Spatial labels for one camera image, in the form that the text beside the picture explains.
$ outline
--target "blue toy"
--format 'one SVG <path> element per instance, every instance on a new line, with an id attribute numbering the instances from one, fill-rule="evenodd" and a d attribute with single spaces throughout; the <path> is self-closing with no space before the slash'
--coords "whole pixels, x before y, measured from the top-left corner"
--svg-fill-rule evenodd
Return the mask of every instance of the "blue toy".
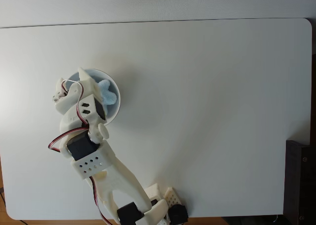
<path id="1" fill-rule="evenodd" d="M 105 79 L 98 83 L 100 88 L 102 104 L 104 106 L 105 114 L 108 114 L 108 105 L 113 105 L 117 101 L 118 97 L 115 93 L 109 91 L 110 81 Z"/>

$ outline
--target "white table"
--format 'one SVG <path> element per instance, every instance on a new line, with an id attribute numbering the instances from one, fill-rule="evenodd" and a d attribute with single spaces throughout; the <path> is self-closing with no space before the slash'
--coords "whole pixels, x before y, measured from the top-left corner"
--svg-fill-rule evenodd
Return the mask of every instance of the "white table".
<path id="1" fill-rule="evenodd" d="M 100 218 L 70 161 L 47 149 L 61 119 L 55 82 L 78 67 L 120 87 L 109 143 L 143 187 L 173 186 L 191 217 L 281 214 L 285 141 L 309 141 L 311 39 L 305 19 L 1 29 L 8 214 Z"/>

